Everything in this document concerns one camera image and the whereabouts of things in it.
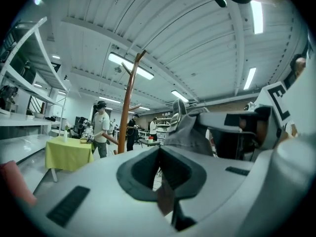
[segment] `man in white t-shirt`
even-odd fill
[[[153,121],[150,122],[150,136],[154,138],[154,141],[157,141],[157,127],[156,127],[157,118],[154,118]]]
[[[107,133],[110,129],[110,118],[109,115],[105,112],[106,103],[104,101],[99,101],[95,108],[97,113],[94,115],[92,124],[94,125],[94,134],[98,134],[101,131]],[[107,139],[104,138],[101,134],[94,136],[93,146],[94,149],[98,148],[100,158],[107,156],[106,143]]]

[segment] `black shirt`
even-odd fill
[[[128,126],[131,126],[131,127],[134,127],[134,125],[136,125],[136,122],[135,122],[135,120],[132,118],[129,122],[128,122]],[[127,133],[128,134],[133,134],[134,133],[134,128],[129,128],[128,130],[127,130]]]

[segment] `gray fabric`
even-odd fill
[[[181,100],[175,101],[171,126],[164,145],[213,156],[211,144],[205,137],[207,128],[197,122],[197,116],[205,112],[209,112],[209,110],[201,108],[186,114],[184,103]]]
[[[94,150],[98,148],[100,158],[104,158],[107,156],[107,143],[106,142],[101,143],[94,140],[93,146],[94,146]]]

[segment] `table leg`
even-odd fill
[[[51,168],[50,170],[51,170],[51,174],[53,175],[54,182],[57,183],[58,180],[57,180],[55,169]]]

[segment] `floor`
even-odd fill
[[[142,148],[141,145],[138,145],[138,144],[134,145],[134,150],[137,150],[137,149],[140,149],[140,148]],[[107,151],[108,151],[107,157],[113,157],[114,156],[114,153],[113,153],[114,149],[117,149],[117,146],[110,145],[109,148],[107,148]],[[95,160],[100,159],[100,156],[99,156],[97,150],[94,152],[93,156],[94,156]],[[57,175],[58,181],[64,180],[69,175],[71,175],[71,173],[72,173],[71,171],[56,170],[56,175]],[[51,174],[51,171],[48,171],[46,173],[46,175],[44,176],[44,178],[42,179],[42,181],[40,182],[40,184],[38,185],[38,187],[36,188],[36,190],[34,191],[35,197],[40,198],[41,196],[45,195],[49,191],[49,189],[51,187],[53,187],[54,185],[56,185],[56,183],[53,180],[53,176]],[[155,180],[154,180],[153,190],[155,191],[160,186],[161,186],[161,177],[156,175],[155,176]],[[168,215],[166,215],[165,218],[166,218],[166,220],[168,222],[171,222],[171,217],[172,217],[172,213],[169,213]]]

